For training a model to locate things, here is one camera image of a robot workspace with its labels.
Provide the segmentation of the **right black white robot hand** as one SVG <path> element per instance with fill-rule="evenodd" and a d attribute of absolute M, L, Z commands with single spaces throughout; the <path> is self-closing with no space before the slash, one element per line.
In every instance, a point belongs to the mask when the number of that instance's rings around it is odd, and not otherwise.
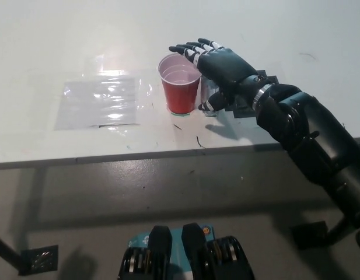
<path fill-rule="evenodd" d="M 242 57 L 215 41 L 199 38 L 196 42 L 170 46 L 169 51 L 185 57 L 202 76 L 219 87 L 218 92 L 198 106 L 201 111 L 222 110 L 231 105 L 237 96 L 252 107 L 256 94 L 268 83 Z"/>

